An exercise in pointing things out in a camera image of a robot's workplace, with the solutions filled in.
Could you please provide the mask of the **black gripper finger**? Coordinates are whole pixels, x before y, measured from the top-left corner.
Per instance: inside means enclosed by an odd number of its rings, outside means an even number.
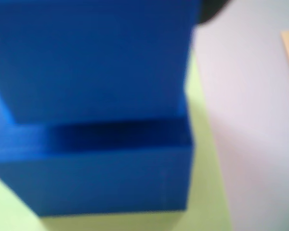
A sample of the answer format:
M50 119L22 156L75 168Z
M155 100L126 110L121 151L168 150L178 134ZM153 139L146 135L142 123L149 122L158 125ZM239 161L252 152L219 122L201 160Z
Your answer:
M229 0L203 0L198 24L204 24L213 19L228 3Z

